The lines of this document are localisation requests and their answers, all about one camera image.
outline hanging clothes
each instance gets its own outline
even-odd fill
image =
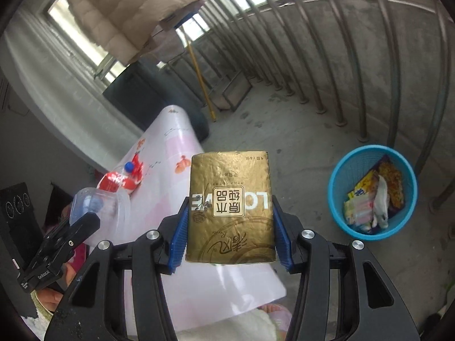
[[[84,34],[121,63],[136,61],[159,44],[157,26],[171,31],[196,13],[202,0],[68,0]]]

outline human hand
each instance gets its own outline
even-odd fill
[[[74,276],[76,275],[76,271],[68,263],[65,263],[63,265],[66,268],[65,282],[67,283],[67,286],[69,286]],[[60,303],[63,295],[60,292],[57,292],[50,288],[43,288],[36,292],[36,297],[40,301],[42,306],[44,306],[44,308],[54,312],[57,309],[57,306]]]

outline yellow pole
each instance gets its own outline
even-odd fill
[[[185,32],[185,29],[183,29],[183,27],[180,27],[180,29],[183,32],[183,35],[185,36],[185,40],[187,42],[188,52],[190,53],[191,60],[193,61],[194,68],[196,69],[197,80],[199,81],[199,85],[202,88],[202,92],[204,92],[204,97],[205,97],[205,100],[207,101],[208,109],[210,111],[210,116],[212,117],[212,120],[214,122],[216,122],[217,121],[217,117],[215,116],[215,112],[213,111],[212,102],[210,101],[210,99],[208,97],[207,90],[205,88],[204,82],[202,81],[202,74],[201,74],[201,71],[199,70],[199,66],[197,65],[197,60],[196,60],[196,56],[194,56],[193,48],[191,47],[191,44],[190,44],[190,41],[188,39],[187,33]]]

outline blue plastic rim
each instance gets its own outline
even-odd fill
[[[363,234],[350,228],[344,219],[343,207],[348,192],[384,156],[388,155],[401,171],[405,206],[388,221],[388,228],[378,234]],[[359,147],[343,157],[335,167],[328,183],[328,206],[335,222],[352,237],[365,240],[384,240],[401,230],[410,219],[417,203],[417,179],[409,162],[395,150],[380,145]]]

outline blue bottle cap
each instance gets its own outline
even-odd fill
[[[133,170],[134,170],[134,164],[133,164],[133,162],[128,161],[128,162],[125,164],[125,171],[126,171],[126,173],[132,173]]]

